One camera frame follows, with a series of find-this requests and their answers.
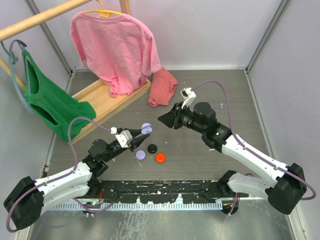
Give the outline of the lilac earbud case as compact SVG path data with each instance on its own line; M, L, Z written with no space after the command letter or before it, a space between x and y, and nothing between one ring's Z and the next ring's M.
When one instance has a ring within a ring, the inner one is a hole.
M135 153L135 157L138 161L142 161L146 158L146 153L143 150L138 150Z
M153 131L152 125L150 123L143 123L141 126L141 134L147 135L150 134Z

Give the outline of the orange earbud case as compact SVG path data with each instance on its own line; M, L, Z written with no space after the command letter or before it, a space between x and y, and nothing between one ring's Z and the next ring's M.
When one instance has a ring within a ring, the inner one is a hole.
M158 153L155 156L155 161L160 164L164 163L166 161L166 155L164 153Z

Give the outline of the black earbud case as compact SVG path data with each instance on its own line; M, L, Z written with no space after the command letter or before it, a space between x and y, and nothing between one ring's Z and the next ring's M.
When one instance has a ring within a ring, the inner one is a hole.
M158 147L157 147L155 144L150 144L150 145L147 147L147 151L148 151L150 154L156 153L157 150L158 150Z

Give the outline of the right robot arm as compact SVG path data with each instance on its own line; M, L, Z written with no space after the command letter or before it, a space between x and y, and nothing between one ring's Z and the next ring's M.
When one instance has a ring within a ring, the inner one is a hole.
M296 163L279 162L247 144L229 127L218 122L209 103L196 103L191 110L178 102L157 119L170 129L186 127L200 133L206 146L239 161L258 175L249 177L228 170L218 181L223 196L244 193L259 197L286 215L303 199L307 191L303 168Z

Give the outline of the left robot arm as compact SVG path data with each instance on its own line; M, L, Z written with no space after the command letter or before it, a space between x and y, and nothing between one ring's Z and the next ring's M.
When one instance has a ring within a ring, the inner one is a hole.
M47 210L64 201L82 196L97 197L100 193L98 178L108 169L106 163L126 150L133 152L149 136L126 138L118 134L111 143L97 139L92 142L88 155L75 166L44 178L22 178L3 202L8 213L7 230L15 233L31 226Z

